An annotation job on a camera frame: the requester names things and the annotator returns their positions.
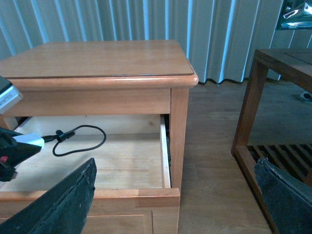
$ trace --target wooden floor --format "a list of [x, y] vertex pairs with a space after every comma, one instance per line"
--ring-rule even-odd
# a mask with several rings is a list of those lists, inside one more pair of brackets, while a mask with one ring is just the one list
[[[190, 91], [179, 234], [270, 234], [230, 150], [246, 84]], [[307, 142], [312, 104], [291, 83], [267, 83], [250, 144]]]

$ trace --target wooden slat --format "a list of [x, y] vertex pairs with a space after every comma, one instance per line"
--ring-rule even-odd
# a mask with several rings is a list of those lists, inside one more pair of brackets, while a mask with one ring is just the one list
[[300, 171], [300, 169], [297, 167], [297, 165], [294, 164], [287, 152], [285, 152], [279, 145], [275, 145], [273, 147], [276, 148], [280, 156], [284, 159], [283, 162], [287, 164], [288, 167], [294, 172], [294, 175], [292, 176], [303, 181], [305, 176], [303, 175], [302, 171]]
[[298, 152], [304, 158], [306, 163], [308, 163], [310, 166], [312, 166], [312, 155], [311, 155], [311, 153], [306, 151], [300, 144], [296, 144], [294, 146], [298, 149]]
[[263, 159], [267, 159], [263, 153], [260, 151], [258, 146], [251, 146], [253, 148], [253, 150], [257, 153], [258, 157], [263, 158]]
[[288, 151], [288, 154], [292, 155], [293, 160], [296, 161], [297, 164], [300, 165], [306, 171], [310, 169], [310, 166], [300, 157], [298, 152], [294, 150], [290, 145], [283, 145], [283, 148]]
[[286, 172], [287, 169], [284, 167], [283, 163], [279, 160], [279, 158], [276, 157], [275, 152], [271, 150], [269, 146], [263, 146], [263, 148], [266, 151], [266, 153], [269, 155], [269, 160], [272, 160], [276, 166], [278, 166], [280, 169]]

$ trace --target wooden nightstand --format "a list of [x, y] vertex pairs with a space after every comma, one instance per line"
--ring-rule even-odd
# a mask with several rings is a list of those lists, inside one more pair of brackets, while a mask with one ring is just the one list
[[[177, 233], [188, 95], [198, 83], [177, 42], [47, 43], [0, 61], [0, 74], [23, 94], [2, 126], [12, 126], [12, 117], [31, 116], [18, 131], [45, 134], [83, 121], [107, 130], [107, 142], [83, 158], [95, 157], [98, 167], [85, 233]], [[170, 116], [171, 178], [162, 114]], [[70, 173], [64, 165], [71, 167], [76, 156], [55, 158], [48, 148], [40, 153], [49, 157], [40, 163], [42, 171], [51, 179], [63, 170]], [[18, 177], [0, 188], [0, 220], [48, 189], [49, 183], [36, 180], [35, 167], [31, 158], [23, 162]]]

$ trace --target cable connector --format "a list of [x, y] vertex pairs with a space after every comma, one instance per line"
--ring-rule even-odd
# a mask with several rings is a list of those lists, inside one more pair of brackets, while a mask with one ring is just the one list
[[57, 134], [57, 140], [59, 143], [62, 143], [66, 139], [69, 139], [75, 135], [75, 132], [69, 132], [69, 133], [64, 133], [61, 130], [56, 131]]

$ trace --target slatted shelf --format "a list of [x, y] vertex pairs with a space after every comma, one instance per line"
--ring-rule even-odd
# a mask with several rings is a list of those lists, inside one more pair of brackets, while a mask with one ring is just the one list
[[312, 166], [312, 145], [250, 145], [247, 147], [255, 162], [265, 158], [276, 167], [304, 181]]

